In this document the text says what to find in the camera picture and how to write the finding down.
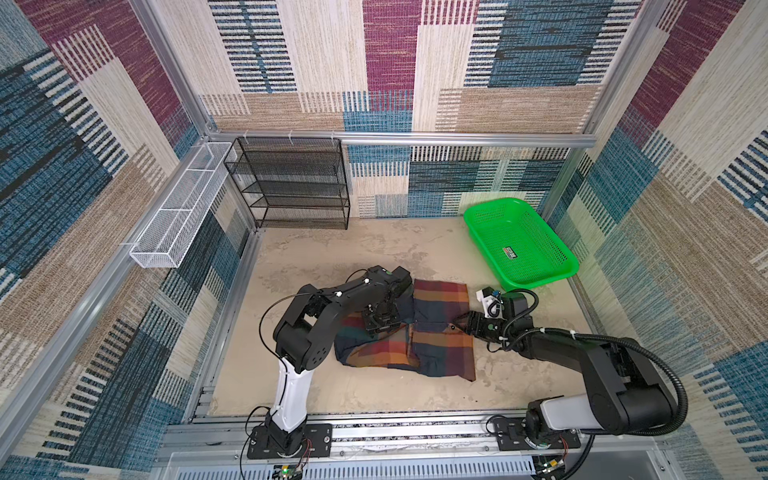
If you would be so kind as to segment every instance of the basket label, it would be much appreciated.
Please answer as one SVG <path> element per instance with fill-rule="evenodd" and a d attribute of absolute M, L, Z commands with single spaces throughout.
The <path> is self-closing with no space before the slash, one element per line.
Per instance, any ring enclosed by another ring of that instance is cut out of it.
<path fill-rule="evenodd" d="M 518 257 L 518 254 L 512 249 L 512 247 L 504 247 L 504 253 L 507 254 L 507 258 L 513 260 Z"/>

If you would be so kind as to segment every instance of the white wire basket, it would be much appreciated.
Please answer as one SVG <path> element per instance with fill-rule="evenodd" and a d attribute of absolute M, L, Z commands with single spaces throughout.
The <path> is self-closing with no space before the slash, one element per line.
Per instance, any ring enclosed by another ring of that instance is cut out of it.
<path fill-rule="evenodd" d="M 178 268 L 227 178 L 224 159 L 237 155 L 228 142 L 208 142 L 187 169 L 131 248 L 142 268 Z"/>

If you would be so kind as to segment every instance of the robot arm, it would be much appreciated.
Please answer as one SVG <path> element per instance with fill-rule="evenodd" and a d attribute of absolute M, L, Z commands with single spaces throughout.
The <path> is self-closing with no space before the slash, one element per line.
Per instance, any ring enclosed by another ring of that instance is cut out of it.
<path fill-rule="evenodd" d="M 309 284 L 301 287 L 272 335 L 280 357 L 280 379 L 265 425 L 283 454 L 292 455 L 301 446 L 312 374 L 330 353 L 342 319 L 362 312 L 372 333 L 397 327 L 397 299 L 412 291 L 408 270 L 399 266 L 389 272 L 378 265 L 343 285 L 321 290 Z M 314 325 L 307 316 L 316 318 Z"/>
<path fill-rule="evenodd" d="M 535 444 L 549 443 L 556 432 L 568 429 L 639 432 L 666 425 L 675 415 L 674 397 L 651 361 L 631 349 L 539 333 L 526 337 L 518 353 L 580 372 L 587 391 L 528 404 L 526 435 Z"/>
<path fill-rule="evenodd" d="M 531 308 L 523 291 L 534 297 Z M 488 288 L 478 292 L 480 297 L 485 315 L 470 313 L 468 333 L 501 343 L 500 349 L 556 363 L 584 377 L 584 395 L 528 404 L 525 434 L 532 445 L 547 445 L 557 440 L 559 432 L 570 429 L 612 435 L 660 435 L 675 430 L 684 420 L 687 397 L 679 379 L 675 381 L 677 377 L 669 367 L 663 367 L 673 381 L 680 408 L 651 360 L 660 366 L 663 362 L 633 339 L 535 329 L 529 314 L 538 298 L 529 290 L 498 293 Z M 486 306 L 493 299 L 501 305 L 490 310 Z"/>

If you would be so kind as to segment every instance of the red wire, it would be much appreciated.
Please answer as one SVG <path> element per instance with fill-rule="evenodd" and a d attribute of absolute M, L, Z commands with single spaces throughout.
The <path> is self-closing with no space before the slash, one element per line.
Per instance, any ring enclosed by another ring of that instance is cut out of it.
<path fill-rule="evenodd" d="M 312 440 L 306 439 L 306 451 L 301 455 L 301 459 L 299 460 L 299 467 L 304 468 L 307 466 L 308 463 L 310 463 L 310 453 L 312 451 Z M 302 466 L 302 461 L 304 461 L 304 456 L 306 456 L 306 461 L 304 462 L 304 465 Z"/>
<path fill-rule="evenodd" d="M 560 441 L 563 442 L 563 460 L 565 460 L 565 457 L 568 456 L 568 442 L 565 441 L 563 435 L 560 435 Z"/>

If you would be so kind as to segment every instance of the patterned wallpaper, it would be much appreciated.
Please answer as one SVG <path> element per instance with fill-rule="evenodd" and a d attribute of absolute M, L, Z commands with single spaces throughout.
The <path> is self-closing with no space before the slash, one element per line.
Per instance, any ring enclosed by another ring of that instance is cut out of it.
<path fill-rule="evenodd" d="M 352 217 L 454 217 L 513 197 L 533 208 L 560 173 L 569 148 L 349 145 Z"/>
<path fill-rule="evenodd" d="M 688 478 L 768 478 L 768 2 L 673 0 L 551 224 L 690 396 Z"/>
<path fill-rule="evenodd" d="M 182 420 L 248 233 L 224 187 L 179 268 L 135 266 L 0 479 L 148 478 L 165 427 Z"/>
<path fill-rule="evenodd" d="M 581 133 L 641 3 L 154 5 L 190 86 L 223 130 Z"/>
<path fill-rule="evenodd" d="M 0 402 L 197 134 L 127 0 L 0 0 Z"/>

